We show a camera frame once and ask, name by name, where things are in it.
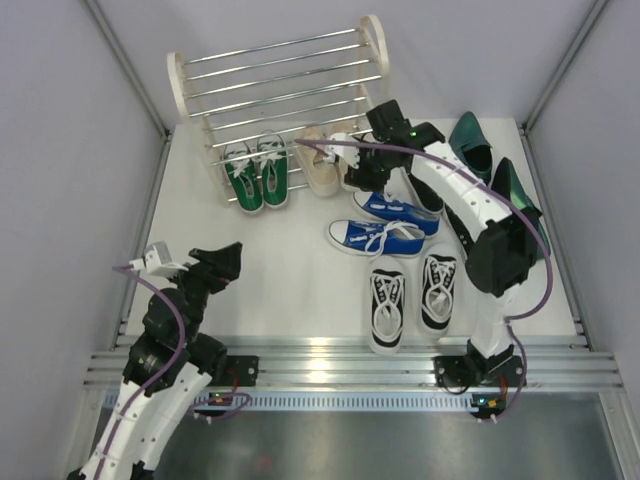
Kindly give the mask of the blue sneaker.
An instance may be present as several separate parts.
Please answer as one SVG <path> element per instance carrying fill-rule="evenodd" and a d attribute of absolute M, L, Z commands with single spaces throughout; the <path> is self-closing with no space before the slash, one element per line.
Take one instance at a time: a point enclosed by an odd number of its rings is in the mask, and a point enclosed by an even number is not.
<path fill-rule="evenodd" d="M 439 231 L 439 217 L 421 207 L 401 201 L 387 193 L 354 192 L 352 200 L 355 209 L 362 215 L 387 222 L 402 221 L 417 226 L 427 237 Z"/>
<path fill-rule="evenodd" d="M 326 232 L 329 242 L 338 250 L 369 258 L 382 255 L 415 257 L 426 240 L 422 230 L 404 221 L 336 220 L 328 225 Z"/>

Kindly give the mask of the beige lace sneaker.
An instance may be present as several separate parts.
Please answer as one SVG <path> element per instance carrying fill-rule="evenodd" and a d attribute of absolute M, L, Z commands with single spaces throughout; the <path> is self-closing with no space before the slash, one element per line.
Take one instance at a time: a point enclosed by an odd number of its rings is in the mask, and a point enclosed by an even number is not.
<path fill-rule="evenodd" d="M 358 139 L 351 133 L 352 129 L 353 126 L 349 122 L 339 122 L 330 128 L 326 139 L 349 143 L 358 142 Z M 324 152 L 324 161 L 335 167 L 340 186 L 348 192 L 361 191 L 361 188 L 350 185 L 346 181 L 348 168 L 357 163 L 358 149 L 349 145 L 328 145 L 324 147 Z"/>
<path fill-rule="evenodd" d="M 332 163 L 323 160 L 316 149 L 296 143 L 296 160 L 311 190 L 319 197 L 335 195 L 340 187 L 338 172 Z"/>

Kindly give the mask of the green sneaker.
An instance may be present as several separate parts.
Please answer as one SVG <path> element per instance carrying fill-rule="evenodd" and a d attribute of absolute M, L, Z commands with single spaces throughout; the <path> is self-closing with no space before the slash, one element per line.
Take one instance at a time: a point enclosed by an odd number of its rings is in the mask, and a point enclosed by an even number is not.
<path fill-rule="evenodd" d="M 241 210 L 256 214 L 263 207 L 263 198 L 258 185 L 254 163 L 249 158 L 251 151 L 244 142 L 227 145 L 223 151 L 226 161 L 224 169 L 236 194 Z"/>
<path fill-rule="evenodd" d="M 257 140 L 256 152 L 261 173 L 262 195 L 272 209 L 287 202 L 289 187 L 289 157 L 283 138 L 274 131 L 264 131 Z"/>

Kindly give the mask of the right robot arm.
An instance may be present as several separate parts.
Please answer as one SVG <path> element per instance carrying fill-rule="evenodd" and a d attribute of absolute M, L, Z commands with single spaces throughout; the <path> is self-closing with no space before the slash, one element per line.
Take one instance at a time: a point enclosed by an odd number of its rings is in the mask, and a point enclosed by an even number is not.
<path fill-rule="evenodd" d="M 418 183 L 442 199 L 452 229 L 464 250 L 463 268 L 476 290 L 475 330 L 462 355 L 435 358 L 438 385 L 452 395 L 471 387 L 510 387 L 526 384 L 527 359 L 516 338 L 506 308 L 527 280 L 537 260 L 549 251 L 540 236 L 540 211 L 519 208 L 509 198 L 490 189 L 454 152 L 444 135 L 431 123 L 412 125 L 396 101 L 368 111 L 373 139 L 336 132 L 322 140 L 326 162 L 344 165 L 346 185 L 379 197 L 388 214 L 364 205 L 376 223 L 340 221 L 331 240 L 345 251 L 372 259 L 381 256 L 415 256 L 416 233 L 423 222 L 415 208 L 398 202 L 384 189 L 392 170 L 404 169 Z"/>

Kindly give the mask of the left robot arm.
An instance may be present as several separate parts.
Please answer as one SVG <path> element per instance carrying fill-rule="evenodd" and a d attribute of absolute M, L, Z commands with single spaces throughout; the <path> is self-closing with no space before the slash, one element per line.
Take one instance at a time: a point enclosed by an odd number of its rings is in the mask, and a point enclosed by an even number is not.
<path fill-rule="evenodd" d="M 201 333 L 210 296 L 241 273 L 242 244 L 193 248 L 172 260 L 163 242 L 117 267 L 152 296 L 143 332 L 129 349 L 116 404 L 86 463 L 71 479 L 151 479 L 171 436 L 206 387 L 227 376 L 227 348 Z"/>

